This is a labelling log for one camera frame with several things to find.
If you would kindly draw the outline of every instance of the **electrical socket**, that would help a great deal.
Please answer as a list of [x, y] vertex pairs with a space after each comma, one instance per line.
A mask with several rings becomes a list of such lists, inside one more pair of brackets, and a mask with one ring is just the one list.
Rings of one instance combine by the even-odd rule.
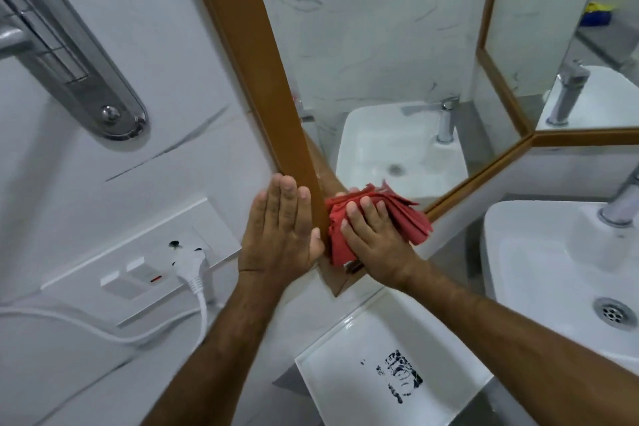
[[[197, 248], [204, 251], [209, 267], [240, 249], [206, 198], [53, 277], [41, 289], [93, 317], [119, 325], [185, 286], [172, 272], [172, 263], [181, 251]], [[130, 284], [142, 291], [133, 293]]]

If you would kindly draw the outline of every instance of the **faucet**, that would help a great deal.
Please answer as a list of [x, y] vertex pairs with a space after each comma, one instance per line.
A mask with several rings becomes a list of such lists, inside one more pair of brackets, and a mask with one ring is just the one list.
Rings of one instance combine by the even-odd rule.
[[597, 215], [609, 226], [624, 228], [633, 225], [639, 212], [639, 166], [621, 185], [611, 201], [602, 207]]
[[590, 77], [590, 70], [586, 69], [581, 61], [575, 59], [563, 63], [559, 68], [558, 76], [562, 85], [561, 94], [546, 123], [554, 127], [564, 127], [568, 124], [568, 116]]
[[453, 111], [459, 103], [459, 96], [452, 96], [442, 100], [442, 116], [440, 116], [440, 127], [437, 132], [437, 142], [448, 145], [454, 140], [453, 131], [455, 122], [453, 121]]

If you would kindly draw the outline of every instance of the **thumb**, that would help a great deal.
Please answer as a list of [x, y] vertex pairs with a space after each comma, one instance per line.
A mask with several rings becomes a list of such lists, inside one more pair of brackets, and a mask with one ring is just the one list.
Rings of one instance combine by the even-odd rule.
[[321, 239], [321, 232], [318, 227], [311, 231], [311, 241], [309, 243], [309, 261], [314, 262], [324, 254], [324, 241]]

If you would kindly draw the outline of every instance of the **yellow object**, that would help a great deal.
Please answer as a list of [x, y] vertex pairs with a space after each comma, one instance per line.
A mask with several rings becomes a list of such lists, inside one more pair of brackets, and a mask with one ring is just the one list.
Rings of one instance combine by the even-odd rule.
[[590, 2], [587, 6], [586, 6], [586, 14], [589, 14], [591, 12], [612, 12], [612, 9], [614, 9], [614, 7], [612, 7], [612, 5], [605, 5], [603, 3], [599, 3], [599, 2]]

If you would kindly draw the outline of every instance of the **person's right arm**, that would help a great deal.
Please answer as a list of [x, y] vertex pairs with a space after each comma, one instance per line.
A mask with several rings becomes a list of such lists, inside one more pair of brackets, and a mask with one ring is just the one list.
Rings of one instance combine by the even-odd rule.
[[342, 233], [369, 274], [441, 320], [540, 425], [639, 425], [639, 377], [456, 284], [403, 241], [383, 202], [361, 204], [365, 218], [349, 203]]

